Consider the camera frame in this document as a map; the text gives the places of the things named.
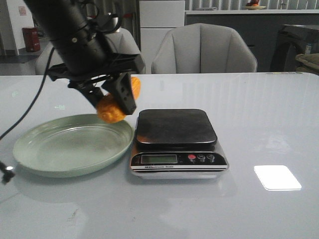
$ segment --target chair backrest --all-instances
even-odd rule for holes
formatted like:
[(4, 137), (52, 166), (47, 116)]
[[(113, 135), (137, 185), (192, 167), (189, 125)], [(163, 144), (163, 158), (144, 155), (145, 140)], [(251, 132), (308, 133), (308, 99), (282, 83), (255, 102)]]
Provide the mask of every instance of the chair backrest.
[(153, 74), (255, 72), (257, 60), (239, 33), (196, 23), (169, 31), (152, 63)]
[[(131, 33), (124, 28), (120, 28), (119, 32), (107, 34), (106, 38), (108, 40), (108, 43), (111, 49), (114, 52), (122, 53), (122, 54), (140, 54), (141, 53)], [(46, 48), (41, 53), (41, 55), (38, 57), (35, 63), (36, 75), (44, 74), (47, 60), (49, 58), (49, 54), (52, 47), (53, 46), (51, 42), (49, 42)], [(61, 63), (63, 63), (61, 57), (56, 51), (54, 51), (51, 58), (50, 66), (61, 64)]]

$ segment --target white table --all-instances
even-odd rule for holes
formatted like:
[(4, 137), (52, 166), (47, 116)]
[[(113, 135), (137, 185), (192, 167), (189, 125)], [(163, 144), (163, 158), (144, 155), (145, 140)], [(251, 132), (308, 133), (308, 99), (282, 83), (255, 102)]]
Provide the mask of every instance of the white table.
[[(230, 168), (218, 180), (142, 180), (129, 152), (98, 172), (44, 178), (16, 167), (0, 185), (2, 239), (319, 238), (319, 78), (298, 73), (141, 75), (139, 111), (205, 110)], [(0, 131), (33, 98), (41, 77), (0, 77)], [(29, 115), (0, 142), (16, 166), (14, 142), (45, 121), (94, 113), (64, 80), (47, 80)], [(255, 166), (284, 165), (299, 190), (266, 190)]]

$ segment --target plate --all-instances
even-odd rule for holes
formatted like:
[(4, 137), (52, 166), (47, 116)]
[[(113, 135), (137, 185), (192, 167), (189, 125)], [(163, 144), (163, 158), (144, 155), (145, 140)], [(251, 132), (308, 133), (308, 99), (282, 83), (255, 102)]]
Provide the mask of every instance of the plate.
[(95, 114), (43, 123), (20, 137), (15, 159), (30, 172), (55, 178), (98, 171), (121, 158), (133, 141), (126, 122), (108, 124)]
[(264, 9), (266, 6), (245, 6), (246, 9), (248, 10), (260, 10)]

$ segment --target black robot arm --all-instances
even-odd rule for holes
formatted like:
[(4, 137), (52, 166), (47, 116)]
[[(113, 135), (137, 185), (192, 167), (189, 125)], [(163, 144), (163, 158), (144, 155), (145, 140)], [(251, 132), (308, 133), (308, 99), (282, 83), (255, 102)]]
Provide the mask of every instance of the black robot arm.
[[(63, 64), (52, 66), (48, 75), (55, 81), (67, 78), (68, 87), (77, 89), (95, 107), (103, 97), (95, 83), (105, 81), (102, 88), (112, 93), (122, 111), (131, 115), (136, 104), (131, 89), (131, 73), (144, 68), (141, 55), (119, 54), (112, 51), (105, 34), (114, 27), (114, 14), (88, 20), (81, 4), (89, 0), (24, 0), (43, 28)], [(119, 19), (120, 7), (115, 2)]]

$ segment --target cable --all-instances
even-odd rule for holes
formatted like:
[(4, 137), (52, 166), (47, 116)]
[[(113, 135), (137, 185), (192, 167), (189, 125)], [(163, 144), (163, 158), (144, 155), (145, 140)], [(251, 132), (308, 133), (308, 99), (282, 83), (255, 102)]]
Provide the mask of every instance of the cable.
[[(52, 50), (50, 51), (50, 54), (49, 54), (49, 58), (48, 58), (48, 61), (46, 63), (46, 67), (45, 67), (45, 71), (44, 71), (44, 75), (43, 75), (43, 78), (42, 78), (42, 82), (40, 84), (40, 87), (35, 95), (35, 97), (33, 98), (31, 104), (29, 105), (29, 107), (26, 109), (26, 111), (24, 112), (24, 114), (17, 120), (17, 122), (15, 122), (9, 129), (7, 129), (1, 136), (0, 136), (0, 140), (2, 140), (8, 133), (11, 132), (11, 130), (13, 130), (24, 118), (25, 116), (29, 113), (29, 111), (31, 110), (31, 108), (33, 107), (33, 105), (35, 104), (36, 100), (38, 99), (41, 91), (42, 91), (42, 88), (43, 88), (43, 85), (44, 85), (44, 82), (45, 82), (45, 78), (47, 76), (47, 72), (48, 72), (48, 69), (50, 67), (50, 62), (51, 62), (51, 59), (52, 59), (52, 55), (53, 55), (53, 52), (54, 52), (54, 48), (52, 48)], [(7, 167), (4, 163), (2, 163), (0, 161), (0, 171), (3, 173), (3, 177), (2, 177), (2, 182), (5, 184), (5, 183), (8, 183), (10, 181), (10, 179), (14, 176), (14, 173), (12, 172), (12, 167)]]
[(34, 103), (36, 102), (36, 100), (38, 99), (41, 91), (42, 91), (42, 88), (43, 88), (43, 85), (44, 85), (44, 82), (45, 82), (45, 78), (46, 78), (46, 75), (47, 75), (47, 71), (49, 69), (49, 66), (50, 66), (50, 62), (51, 62), (51, 58), (52, 58), (52, 55), (53, 55), (53, 51), (54, 51), (54, 48), (52, 48), (51, 52), (50, 52), (50, 55), (49, 55), (49, 58), (48, 58), (48, 62), (46, 64), (46, 67), (45, 67), (45, 71), (44, 71), (44, 75), (43, 75), (43, 78), (42, 78), (42, 82), (41, 82), (41, 85), (39, 87), (39, 90), (38, 92), (36, 93), (34, 99), (32, 100), (31, 104), (29, 105), (29, 107), (26, 109), (26, 111), (24, 112), (24, 114), (18, 119), (17, 122), (15, 122), (6, 132), (4, 132), (1, 136), (0, 136), (0, 140), (2, 140), (11, 130), (13, 130), (23, 119), (24, 117), (29, 113), (29, 111), (31, 110), (31, 108), (33, 107)]
[(115, 6), (115, 11), (116, 11), (116, 14), (113, 14), (113, 16), (116, 16), (118, 17), (118, 22), (116, 23), (115, 27), (112, 29), (112, 30), (103, 30), (103, 29), (99, 29), (100, 32), (102, 33), (113, 33), (115, 32), (117, 29), (119, 29), (122, 25), (122, 11), (121, 11), (121, 7), (119, 5), (118, 2), (115, 2), (114, 3), (114, 6)]
[(95, 7), (95, 9), (96, 9), (95, 18), (97, 18), (100, 15), (100, 9), (98, 8), (98, 6), (94, 2), (87, 1), (87, 0), (85, 0), (85, 1), (77, 1), (77, 2), (82, 5), (82, 9), (84, 9), (89, 4), (93, 5)]

